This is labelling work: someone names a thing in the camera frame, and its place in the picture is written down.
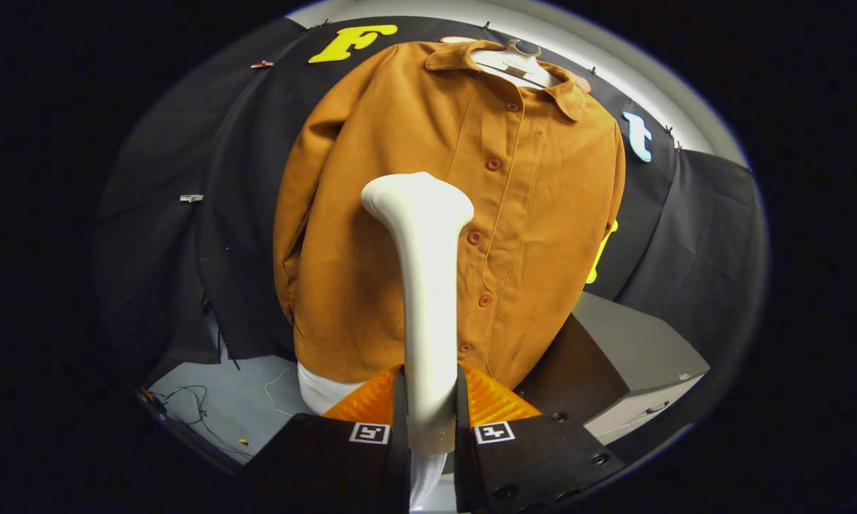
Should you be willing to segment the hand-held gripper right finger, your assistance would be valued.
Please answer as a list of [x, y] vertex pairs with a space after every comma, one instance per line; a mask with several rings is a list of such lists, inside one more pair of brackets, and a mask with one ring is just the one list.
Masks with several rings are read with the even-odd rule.
[[463, 368], [455, 392], [457, 512], [565, 513], [624, 472], [621, 458], [571, 413], [472, 425]]

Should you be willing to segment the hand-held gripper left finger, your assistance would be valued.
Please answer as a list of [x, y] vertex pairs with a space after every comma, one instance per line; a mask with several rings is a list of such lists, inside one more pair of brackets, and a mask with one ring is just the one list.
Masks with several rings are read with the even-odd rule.
[[405, 372], [391, 390], [392, 424], [295, 414], [246, 466], [275, 513], [407, 513], [410, 449]]

